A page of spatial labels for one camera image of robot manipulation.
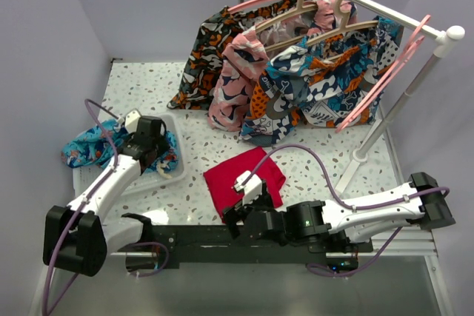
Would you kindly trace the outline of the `silver clothes rack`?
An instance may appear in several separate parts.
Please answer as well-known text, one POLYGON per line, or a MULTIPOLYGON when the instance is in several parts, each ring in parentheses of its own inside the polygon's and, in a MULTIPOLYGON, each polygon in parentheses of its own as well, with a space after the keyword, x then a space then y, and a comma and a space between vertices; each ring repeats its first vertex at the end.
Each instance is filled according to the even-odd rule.
MULTIPOLYGON (((241 4, 242 7, 251 7, 253 4, 266 2, 271 0, 251 0, 241 4)), ((373 144, 382 136, 387 130, 388 126, 393 122, 397 113, 405 106, 413 93, 423 83, 430 71, 437 65, 437 63, 452 51, 457 43, 465 37, 465 29, 462 26, 451 26, 445 31, 436 30, 429 26, 427 22, 429 17, 425 16, 421 21, 410 18, 400 12, 390 9, 372 0, 351 0, 356 4, 379 14, 380 16, 392 19, 398 24, 403 25, 413 31, 412 36, 406 43, 406 47, 401 51, 399 57, 395 60, 394 65, 389 68, 382 76, 380 81, 375 85, 375 89, 370 93, 371 99, 374 99, 378 94, 386 88, 404 65, 411 59, 415 51, 418 49, 425 37, 433 39, 437 47, 433 54, 427 60, 426 64, 421 68, 410 85, 403 91, 397 102, 394 103, 390 111, 383 115, 381 119, 375 121, 374 125, 368 132, 366 138, 362 141, 361 146, 352 152, 350 162, 336 184, 336 192, 343 193, 347 188, 358 168, 365 164, 368 160, 368 152, 373 144)))

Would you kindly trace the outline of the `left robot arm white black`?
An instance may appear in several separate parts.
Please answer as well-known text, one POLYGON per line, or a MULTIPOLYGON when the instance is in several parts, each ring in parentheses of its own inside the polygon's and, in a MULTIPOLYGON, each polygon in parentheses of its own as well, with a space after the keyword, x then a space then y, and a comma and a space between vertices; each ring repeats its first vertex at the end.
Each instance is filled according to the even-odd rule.
POLYGON ((45 265, 92 277, 109 254, 129 245, 137 251, 152 246, 150 218, 127 213, 109 226, 103 224, 115 200, 170 148, 161 118, 132 111, 124 125, 128 136, 100 176, 67 206, 53 206, 48 211, 45 265))

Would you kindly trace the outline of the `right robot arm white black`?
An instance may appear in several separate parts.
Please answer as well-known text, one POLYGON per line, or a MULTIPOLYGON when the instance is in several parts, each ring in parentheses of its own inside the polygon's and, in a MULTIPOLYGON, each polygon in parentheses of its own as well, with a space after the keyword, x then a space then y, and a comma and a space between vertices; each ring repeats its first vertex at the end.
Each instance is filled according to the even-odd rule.
POLYGON ((367 243, 388 229, 417 225, 423 230, 452 226, 448 188, 425 172, 413 173, 394 189, 345 201, 303 201, 278 211, 263 181, 256 196, 222 212, 232 238, 273 241, 280 246, 320 245, 337 252, 367 243))

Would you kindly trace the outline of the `beige hanger front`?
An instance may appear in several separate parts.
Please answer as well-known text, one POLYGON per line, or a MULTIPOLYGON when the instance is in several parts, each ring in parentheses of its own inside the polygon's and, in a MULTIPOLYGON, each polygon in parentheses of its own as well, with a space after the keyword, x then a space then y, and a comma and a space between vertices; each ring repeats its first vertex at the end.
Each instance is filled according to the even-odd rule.
POLYGON ((343 0, 336 0, 333 6, 333 14, 340 18, 340 24, 334 30, 326 33, 316 34, 315 37, 307 41, 308 46, 314 45, 317 41, 323 41, 333 36, 341 35, 354 30, 363 30, 377 25, 377 21, 362 21, 354 24, 350 23, 350 11, 341 8, 343 0))

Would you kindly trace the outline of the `blue shark print shorts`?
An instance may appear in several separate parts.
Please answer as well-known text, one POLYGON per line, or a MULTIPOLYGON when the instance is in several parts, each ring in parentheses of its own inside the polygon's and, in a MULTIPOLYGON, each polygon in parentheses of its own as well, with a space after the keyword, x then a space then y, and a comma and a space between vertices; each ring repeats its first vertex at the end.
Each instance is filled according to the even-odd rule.
MULTIPOLYGON (((116 147, 124 143, 128 132, 119 125, 117 120, 110 119, 102 122, 102 125, 108 131, 116 147)), ((167 143, 174 140, 173 135, 166 132, 167 143)), ((94 126, 76 136, 72 141, 65 144, 61 151, 61 159, 69 168, 79 168, 90 165, 97 165, 104 169, 113 157, 113 149, 107 138, 104 136, 99 126, 94 126)), ((173 148, 169 148, 166 153, 161 155, 147 170, 158 172, 160 168, 166 167, 169 161, 176 159, 173 148)))

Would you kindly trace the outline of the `white plastic basket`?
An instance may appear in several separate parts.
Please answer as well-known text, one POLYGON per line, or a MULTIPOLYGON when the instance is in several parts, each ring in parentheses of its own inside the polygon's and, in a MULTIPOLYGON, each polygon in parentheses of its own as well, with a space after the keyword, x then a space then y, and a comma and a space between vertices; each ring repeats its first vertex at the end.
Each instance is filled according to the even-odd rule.
MULTIPOLYGON (((163 168, 164 172, 169 175, 169 178, 163 177, 155 170, 147 170, 126 188, 122 193, 123 197, 137 195, 151 189, 177 183, 187 174, 183 136, 176 117, 171 112, 161 112, 158 114, 158 118, 165 123, 167 131, 172 134, 174 138, 170 143, 170 147, 173 148, 176 159, 169 161, 166 167, 163 168)), ((75 196, 83 193, 101 172, 102 169, 96 165, 73 169, 73 188, 75 196)))

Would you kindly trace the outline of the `black orange camo shorts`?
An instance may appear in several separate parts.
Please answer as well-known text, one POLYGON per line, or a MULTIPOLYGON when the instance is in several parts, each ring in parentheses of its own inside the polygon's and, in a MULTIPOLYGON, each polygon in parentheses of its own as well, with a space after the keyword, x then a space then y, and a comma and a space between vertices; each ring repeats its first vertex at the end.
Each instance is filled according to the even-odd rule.
POLYGON ((253 25, 286 13, 297 0, 280 0, 253 10, 231 13, 224 7, 201 23, 184 66, 178 92, 168 102, 172 110, 206 110, 221 75, 227 45, 253 25))

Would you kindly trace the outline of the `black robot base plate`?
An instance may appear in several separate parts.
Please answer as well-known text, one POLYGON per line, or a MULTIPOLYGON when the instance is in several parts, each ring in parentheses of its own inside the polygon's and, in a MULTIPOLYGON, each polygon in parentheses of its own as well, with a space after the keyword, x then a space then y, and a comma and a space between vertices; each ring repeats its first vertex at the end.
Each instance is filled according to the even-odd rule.
POLYGON ((177 269, 183 263, 220 264, 307 264, 324 263, 328 253, 351 255, 372 252, 373 244, 349 244, 331 237, 328 241, 281 246, 274 241, 250 240, 240 235, 230 237, 227 227, 221 225, 163 225, 144 228, 142 242, 158 242, 170 253, 167 257, 160 249, 158 254, 146 257, 151 246, 126 246, 120 252, 127 254, 126 267, 130 271, 151 269, 154 263, 165 262, 167 269, 177 269))

